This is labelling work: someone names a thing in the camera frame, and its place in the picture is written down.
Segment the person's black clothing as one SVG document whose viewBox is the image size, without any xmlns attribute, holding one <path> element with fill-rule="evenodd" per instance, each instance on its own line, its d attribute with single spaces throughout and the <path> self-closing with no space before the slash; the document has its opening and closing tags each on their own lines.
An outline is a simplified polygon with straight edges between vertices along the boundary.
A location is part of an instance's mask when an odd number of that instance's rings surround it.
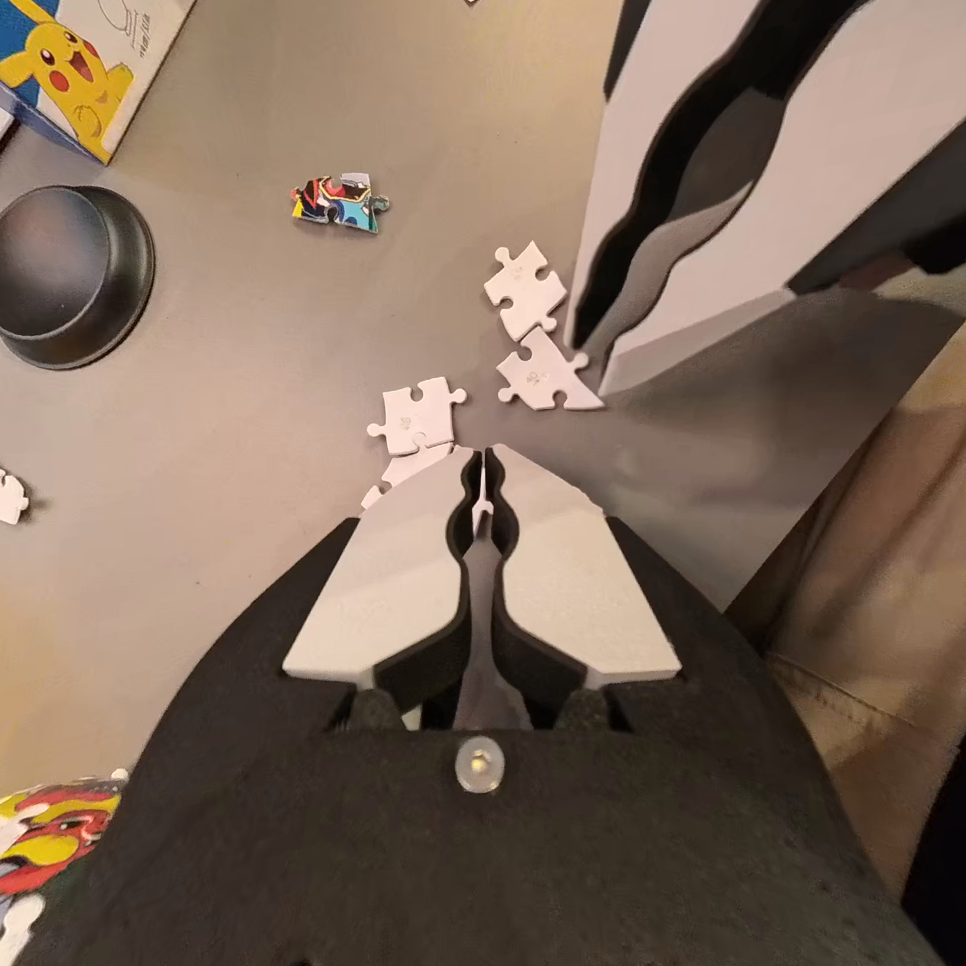
<svg viewBox="0 0 966 966">
<path fill-rule="evenodd" d="M 902 905 L 942 960 L 965 963 L 964 795 L 949 793 L 937 799 Z"/>
</svg>

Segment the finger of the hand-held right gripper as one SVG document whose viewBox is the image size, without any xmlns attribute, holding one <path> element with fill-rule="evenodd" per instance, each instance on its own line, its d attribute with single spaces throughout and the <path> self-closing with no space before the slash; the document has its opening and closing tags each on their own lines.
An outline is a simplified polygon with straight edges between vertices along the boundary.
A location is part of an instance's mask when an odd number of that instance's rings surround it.
<svg viewBox="0 0 966 966">
<path fill-rule="evenodd" d="M 683 219 L 734 200 L 774 145 L 795 83 L 856 2 L 624 2 L 605 78 L 565 339 L 600 344 L 668 272 L 645 251 Z"/>
<path fill-rule="evenodd" d="M 641 385 L 795 298 L 808 263 L 964 120 L 964 2 L 875 1 L 794 87 L 761 174 L 712 210 L 646 312 L 608 336 L 599 393 Z"/>
</svg>

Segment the white joined puzzle pieces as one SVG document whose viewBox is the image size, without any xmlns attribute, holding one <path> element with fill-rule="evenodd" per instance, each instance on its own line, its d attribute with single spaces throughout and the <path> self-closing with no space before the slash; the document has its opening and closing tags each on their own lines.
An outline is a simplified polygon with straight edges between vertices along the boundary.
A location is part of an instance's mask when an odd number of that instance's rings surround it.
<svg viewBox="0 0 966 966">
<path fill-rule="evenodd" d="M 444 377 L 420 381 L 417 389 L 419 399 L 409 387 L 383 393 L 383 422 L 367 426 L 367 435 L 382 437 L 391 456 L 381 480 L 392 490 L 452 452 L 452 409 L 467 400 L 465 389 L 451 389 Z"/>
</svg>

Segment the partly built colourful puzzle ball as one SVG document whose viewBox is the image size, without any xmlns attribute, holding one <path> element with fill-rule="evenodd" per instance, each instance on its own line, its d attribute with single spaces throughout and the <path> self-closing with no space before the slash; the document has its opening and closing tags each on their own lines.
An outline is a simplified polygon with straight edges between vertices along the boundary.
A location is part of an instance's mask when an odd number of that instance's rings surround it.
<svg viewBox="0 0 966 966">
<path fill-rule="evenodd" d="M 109 828 L 129 771 L 36 784 L 1 799 L 1 963 L 16 964 L 54 920 Z"/>
</svg>

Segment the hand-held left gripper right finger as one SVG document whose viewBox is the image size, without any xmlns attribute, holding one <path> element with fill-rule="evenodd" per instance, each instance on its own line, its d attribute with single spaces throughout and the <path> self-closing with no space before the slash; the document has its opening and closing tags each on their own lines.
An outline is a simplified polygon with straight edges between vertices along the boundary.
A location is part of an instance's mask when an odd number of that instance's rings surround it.
<svg viewBox="0 0 966 966">
<path fill-rule="evenodd" d="M 498 443 L 484 453 L 494 574 L 491 650 L 526 726 L 576 693 L 667 683 L 682 660 L 611 525 L 584 490 Z"/>
</svg>

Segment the blue printed puzzle box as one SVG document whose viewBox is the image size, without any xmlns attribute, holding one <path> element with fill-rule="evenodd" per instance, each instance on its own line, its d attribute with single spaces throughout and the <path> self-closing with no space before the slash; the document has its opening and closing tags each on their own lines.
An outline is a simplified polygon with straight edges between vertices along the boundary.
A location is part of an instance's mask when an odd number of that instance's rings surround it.
<svg viewBox="0 0 966 966">
<path fill-rule="evenodd" d="M 2 114 L 107 165 L 193 1 L 2 1 Z"/>
</svg>

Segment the person's beige trousers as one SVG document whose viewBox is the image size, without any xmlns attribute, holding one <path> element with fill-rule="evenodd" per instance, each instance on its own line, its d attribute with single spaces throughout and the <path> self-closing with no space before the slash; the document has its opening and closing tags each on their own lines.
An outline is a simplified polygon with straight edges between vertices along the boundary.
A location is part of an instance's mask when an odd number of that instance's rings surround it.
<svg viewBox="0 0 966 966">
<path fill-rule="evenodd" d="M 901 896 L 964 737 L 960 328 L 729 607 Z"/>
</svg>

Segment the black round puzzle stand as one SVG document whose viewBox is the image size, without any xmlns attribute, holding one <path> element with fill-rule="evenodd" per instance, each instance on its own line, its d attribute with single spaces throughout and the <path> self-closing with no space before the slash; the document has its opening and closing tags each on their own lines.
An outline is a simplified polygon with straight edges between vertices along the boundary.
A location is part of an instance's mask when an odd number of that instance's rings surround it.
<svg viewBox="0 0 966 966">
<path fill-rule="evenodd" d="M 48 371 L 88 366 L 115 350 L 151 297 L 148 221 L 98 186 L 45 186 L 1 215 L 1 338 Z"/>
</svg>

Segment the white straight-edged puzzle piece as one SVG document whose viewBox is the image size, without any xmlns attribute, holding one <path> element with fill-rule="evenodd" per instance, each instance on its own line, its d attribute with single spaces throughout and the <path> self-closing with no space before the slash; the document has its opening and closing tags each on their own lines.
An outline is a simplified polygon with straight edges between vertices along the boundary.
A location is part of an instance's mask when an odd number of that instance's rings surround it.
<svg viewBox="0 0 966 966">
<path fill-rule="evenodd" d="M 563 409 L 570 412 L 592 412 L 606 406 L 580 378 L 580 371 L 590 362 L 585 352 L 567 359 L 540 327 L 527 332 L 520 346 L 529 352 L 527 358 L 513 352 L 497 366 L 506 381 L 498 391 L 501 403 L 520 400 L 530 409 L 542 412 L 554 409 L 556 396 L 562 393 Z"/>
</svg>

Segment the colourful joined puzzle pieces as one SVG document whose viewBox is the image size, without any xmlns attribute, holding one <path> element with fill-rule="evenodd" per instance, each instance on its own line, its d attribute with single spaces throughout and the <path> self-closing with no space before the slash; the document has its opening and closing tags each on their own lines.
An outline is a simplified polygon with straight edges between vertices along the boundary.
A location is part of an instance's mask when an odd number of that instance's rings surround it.
<svg viewBox="0 0 966 966">
<path fill-rule="evenodd" d="M 390 200 L 373 193 L 367 173 L 343 173 L 314 178 L 291 191 L 293 217 L 312 223 L 352 227 L 370 234 L 378 233 L 378 215 L 389 211 Z"/>
</svg>

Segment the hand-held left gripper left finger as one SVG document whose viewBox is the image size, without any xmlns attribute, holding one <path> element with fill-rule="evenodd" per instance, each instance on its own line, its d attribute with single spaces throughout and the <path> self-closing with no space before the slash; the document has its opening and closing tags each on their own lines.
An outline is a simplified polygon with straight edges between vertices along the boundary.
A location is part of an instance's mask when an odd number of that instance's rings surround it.
<svg viewBox="0 0 966 966">
<path fill-rule="evenodd" d="M 458 446 L 356 521 L 282 662 L 294 679 L 383 691 L 424 730 L 453 727 L 471 656 L 482 454 Z"/>
</svg>

